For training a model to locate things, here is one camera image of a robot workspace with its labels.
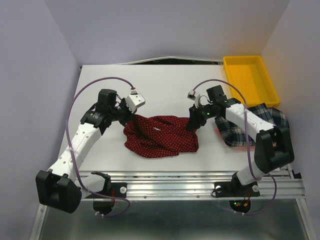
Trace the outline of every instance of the yellow bin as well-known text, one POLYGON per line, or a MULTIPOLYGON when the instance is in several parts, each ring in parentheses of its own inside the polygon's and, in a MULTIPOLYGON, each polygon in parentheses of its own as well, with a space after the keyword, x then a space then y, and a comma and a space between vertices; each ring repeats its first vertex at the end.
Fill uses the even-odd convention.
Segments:
MULTIPOLYGON (((244 96, 248 107, 265 103, 268 108, 278 105, 280 100, 261 56, 225 56, 223 68, 226 79, 244 96)), ((230 87, 231 96, 243 100, 230 87)))

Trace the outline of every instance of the plaid shirt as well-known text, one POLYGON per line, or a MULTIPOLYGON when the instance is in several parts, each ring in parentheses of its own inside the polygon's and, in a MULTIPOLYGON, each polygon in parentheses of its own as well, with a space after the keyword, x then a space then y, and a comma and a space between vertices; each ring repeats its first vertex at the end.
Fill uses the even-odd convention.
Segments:
MULTIPOLYGON (((269 123, 289 127, 288 119, 281 111, 273 107, 267 108, 264 103, 248 107, 248 110, 269 123)), ((221 116, 217 116, 215 118, 215 124, 218 127, 225 144, 229 147, 241 147, 247 145, 245 131, 234 123, 221 116)), ((249 141, 251 146, 255 145, 254 140, 250 136, 249 141)))

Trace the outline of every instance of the white table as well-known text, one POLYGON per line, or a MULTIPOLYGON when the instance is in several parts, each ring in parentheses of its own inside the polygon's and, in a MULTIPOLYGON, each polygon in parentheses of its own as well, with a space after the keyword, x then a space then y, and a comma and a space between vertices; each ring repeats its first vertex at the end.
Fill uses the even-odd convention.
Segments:
MULTIPOLYGON (((188 117, 193 101, 187 93, 198 83, 207 79, 226 80, 220 65, 84 65, 77 85, 78 92, 87 83, 102 77, 121 77, 129 80, 141 93, 146 104, 138 109, 139 115, 152 117, 174 115, 188 117)), ((198 90, 206 95, 206 89, 220 83, 205 83, 198 90)), ((230 97, 229 87, 223 85, 230 97)), ((98 99, 101 89, 113 89, 123 98, 130 87, 118 80, 98 82, 87 88, 74 104, 70 117, 70 134, 73 136, 81 117, 98 99)), ((144 158, 127 149, 127 137, 118 122, 105 131, 96 142, 81 171, 130 171, 130 172, 187 172, 187 171, 239 171, 248 164, 245 147, 227 146, 215 125, 214 119, 197 130, 199 149, 196 153, 181 153, 179 156, 144 158)), ((67 146, 64 136, 61 151, 67 146)))

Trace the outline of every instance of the gray wall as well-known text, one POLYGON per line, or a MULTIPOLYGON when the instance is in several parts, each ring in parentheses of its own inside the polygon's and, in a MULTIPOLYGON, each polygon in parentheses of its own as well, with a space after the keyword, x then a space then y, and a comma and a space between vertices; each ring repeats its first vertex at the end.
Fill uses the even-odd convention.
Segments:
POLYGON ((307 204, 320 238, 320 1, 292 0, 262 52, 288 116, 307 204))
POLYGON ((0 239, 29 239, 79 67, 43 0, 0 1, 0 239))
POLYGON ((260 54, 289 0, 45 0, 81 64, 260 54))

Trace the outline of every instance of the dark red fabric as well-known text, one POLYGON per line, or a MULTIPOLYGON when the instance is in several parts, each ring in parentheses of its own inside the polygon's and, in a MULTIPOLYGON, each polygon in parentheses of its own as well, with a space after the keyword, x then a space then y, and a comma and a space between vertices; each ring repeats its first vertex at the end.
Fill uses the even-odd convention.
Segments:
POLYGON ((125 146, 145 158, 177 156, 179 153, 195 153, 198 137, 195 130, 187 131, 188 117, 135 115, 123 133, 125 146))

